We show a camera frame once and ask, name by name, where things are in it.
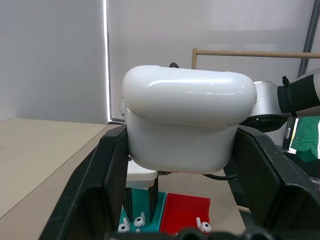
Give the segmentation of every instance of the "wooden rod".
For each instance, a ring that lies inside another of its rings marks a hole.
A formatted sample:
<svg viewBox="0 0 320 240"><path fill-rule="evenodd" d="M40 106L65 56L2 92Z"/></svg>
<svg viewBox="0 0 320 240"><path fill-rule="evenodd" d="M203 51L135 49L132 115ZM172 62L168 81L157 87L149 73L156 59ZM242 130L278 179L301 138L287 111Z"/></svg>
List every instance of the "wooden rod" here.
<svg viewBox="0 0 320 240"><path fill-rule="evenodd" d="M192 50L192 62L191 62L191 69L196 69L197 68L197 48L194 48Z"/></svg>
<svg viewBox="0 0 320 240"><path fill-rule="evenodd" d="M247 208L247 207L244 207L244 206L239 206L238 205L238 209L239 209L239 211L242 211L242 212L246 212L246 213L251 213L251 211L250 211L250 209L249 208Z"/></svg>
<svg viewBox="0 0 320 240"><path fill-rule="evenodd" d="M192 69L197 67L196 55L207 56L242 56L242 57L263 57L263 58L292 58L292 59L320 59L320 53L313 52L281 52L281 51L220 51L220 50L197 50L192 51Z"/></svg>

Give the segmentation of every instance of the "white earbud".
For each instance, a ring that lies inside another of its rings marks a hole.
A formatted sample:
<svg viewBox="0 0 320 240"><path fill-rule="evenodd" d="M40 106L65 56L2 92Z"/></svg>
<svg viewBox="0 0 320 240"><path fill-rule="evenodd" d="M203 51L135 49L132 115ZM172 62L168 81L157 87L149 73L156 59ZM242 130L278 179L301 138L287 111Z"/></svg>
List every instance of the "white earbud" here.
<svg viewBox="0 0 320 240"><path fill-rule="evenodd" d="M206 221L203 221L203 222L201 223L200 217L197 217L197 218L196 218L196 225L197 225L198 229L199 229L201 232L205 233L205 234L211 232L211 226L210 226L210 224L207 223Z"/></svg>
<svg viewBox="0 0 320 240"><path fill-rule="evenodd" d="M142 228L144 225L146 225L146 215L144 212L141 213L141 216L138 216L135 220L133 225L136 228Z"/></svg>
<svg viewBox="0 0 320 240"><path fill-rule="evenodd" d="M130 224L128 220L124 217L123 223L121 223L118 227L118 233L128 233L130 232Z"/></svg>

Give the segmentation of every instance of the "beige table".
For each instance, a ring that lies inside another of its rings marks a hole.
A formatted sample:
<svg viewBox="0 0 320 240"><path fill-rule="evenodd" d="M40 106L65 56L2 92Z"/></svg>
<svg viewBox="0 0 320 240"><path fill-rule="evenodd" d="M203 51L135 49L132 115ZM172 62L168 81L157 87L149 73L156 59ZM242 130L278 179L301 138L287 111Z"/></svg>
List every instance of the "beige table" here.
<svg viewBox="0 0 320 240"><path fill-rule="evenodd" d="M0 122L0 239L38 239L72 172L116 127L24 118ZM245 229L226 181L173 173L159 177L159 190L209 197L214 230Z"/></svg>

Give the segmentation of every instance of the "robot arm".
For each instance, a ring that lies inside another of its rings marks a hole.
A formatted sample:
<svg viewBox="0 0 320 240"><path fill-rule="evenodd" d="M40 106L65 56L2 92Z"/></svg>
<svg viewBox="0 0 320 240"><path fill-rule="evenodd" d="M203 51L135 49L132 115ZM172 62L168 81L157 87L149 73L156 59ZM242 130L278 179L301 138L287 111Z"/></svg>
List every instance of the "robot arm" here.
<svg viewBox="0 0 320 240"><path fill-rule="evenodd" d="M320 68L283 83L255 82L256 105L241 125L266 133L281 128L288 118L320 115Z"/></svg>

